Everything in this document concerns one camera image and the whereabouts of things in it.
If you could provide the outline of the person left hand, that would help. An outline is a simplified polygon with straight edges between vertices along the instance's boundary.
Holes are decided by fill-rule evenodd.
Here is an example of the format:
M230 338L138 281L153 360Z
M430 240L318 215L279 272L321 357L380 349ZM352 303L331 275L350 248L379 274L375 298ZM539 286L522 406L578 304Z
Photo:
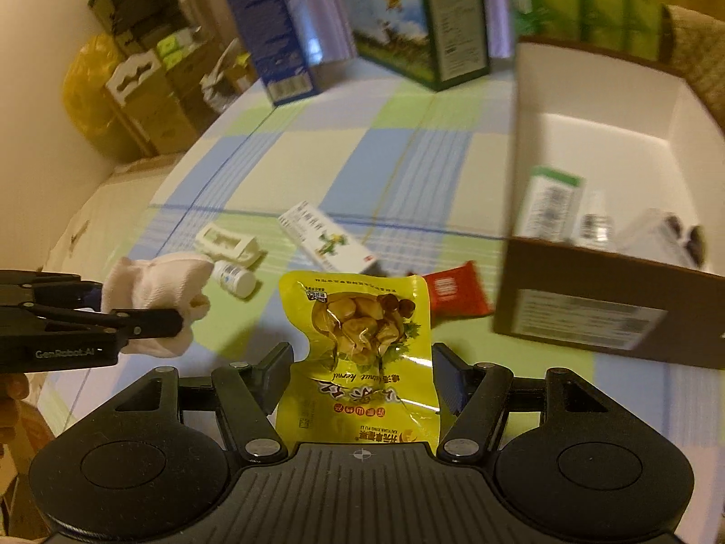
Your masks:
M29 382L25 374L2 374L0 378L0 443L5 449L16 435L19 422L19 402L29 394Z

